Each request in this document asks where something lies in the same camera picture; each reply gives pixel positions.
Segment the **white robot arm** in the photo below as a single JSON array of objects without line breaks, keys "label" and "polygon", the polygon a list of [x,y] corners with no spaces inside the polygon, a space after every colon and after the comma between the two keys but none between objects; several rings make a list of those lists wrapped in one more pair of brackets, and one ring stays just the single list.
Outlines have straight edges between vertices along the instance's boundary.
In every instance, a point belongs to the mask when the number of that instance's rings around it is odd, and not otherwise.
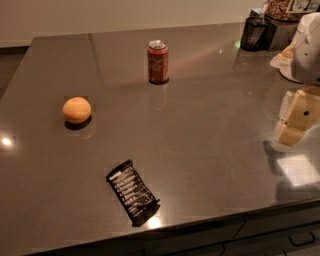
[{"label": "white robot arm", "polygon": [[297,145],[320,119],[320,13],[301,18],[293,40],[270,62],[290,81],[301,83],[287,91],[279,110],[271,146],[280,152]]}]

